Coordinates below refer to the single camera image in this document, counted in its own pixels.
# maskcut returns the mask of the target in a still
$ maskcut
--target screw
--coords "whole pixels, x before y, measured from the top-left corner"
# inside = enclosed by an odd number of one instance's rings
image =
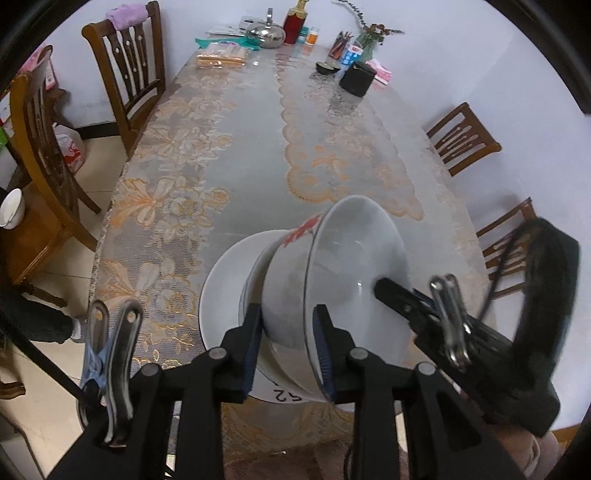
[[[355,358],[355,360],[365,360],[368,357],[368,351],[365,348],[356,346],[351,349],[349,355],[351,358]]]
[[[214,347],[209,351],[209,356],[214,360],[221,360],[222,358],[225,358],[227,354],[228,352],[226,352],[226,349],[221,346]]]
[[[145,377],[151,377],[151,376],[157,374],[159,369],[160,369],[160,367],[158,367],[157,364],[147,364],[147,365],[144,365],[142,367],[142,370],[140,370],[140,371],[142,372],[142,375],[144,375]]]
[[[418,371],[420,371],[423,375],[433,375],[437,369],[435,368],[435,365],[433,365],[432,363],[429,362],[421,362],[418,365]]]

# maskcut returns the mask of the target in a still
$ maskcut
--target white plastic bag with red print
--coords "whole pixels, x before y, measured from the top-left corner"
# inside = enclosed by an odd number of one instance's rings
[[[84,155],[84,143],[76,130],[64,125],[54,125],[53,132],[56,135],[57,144],[60,146],[64,162],[72,174],[76,173],[86,159]]]

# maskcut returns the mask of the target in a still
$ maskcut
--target purple towel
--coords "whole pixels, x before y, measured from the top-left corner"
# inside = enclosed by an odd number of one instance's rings
[[[109,10],[106,19],[110,20],[116,30],[125,30],[148,19],[148,11],[144,4],[123,4]]]

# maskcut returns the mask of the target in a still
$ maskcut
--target table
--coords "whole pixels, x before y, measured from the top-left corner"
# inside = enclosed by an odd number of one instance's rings
[[[390,87],[358,99],[314,70],[300,46],[261,50],[241,69],[191,58],[160,100],[113,193],[91,298],[139,298],[147,314],[134,369],[204,351],[197,312],[207,273],[233,244],[288,229],[349,194],[393,217],[411,281],[457,275],[471,314],[488,287],[465,205],[413,113]],[[420,352],[410,349],[406,363]],[[329,404],[223,406],[225,459],[340,438],[352,416]]]

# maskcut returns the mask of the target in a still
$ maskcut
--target silver teapot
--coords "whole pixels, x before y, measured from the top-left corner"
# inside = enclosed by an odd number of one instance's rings
[[[273,9],[267,10],[267,23],[252,25],[244,32],[246,41],[261,48],[277,48],[285,40],[285,31],[273,23]]]

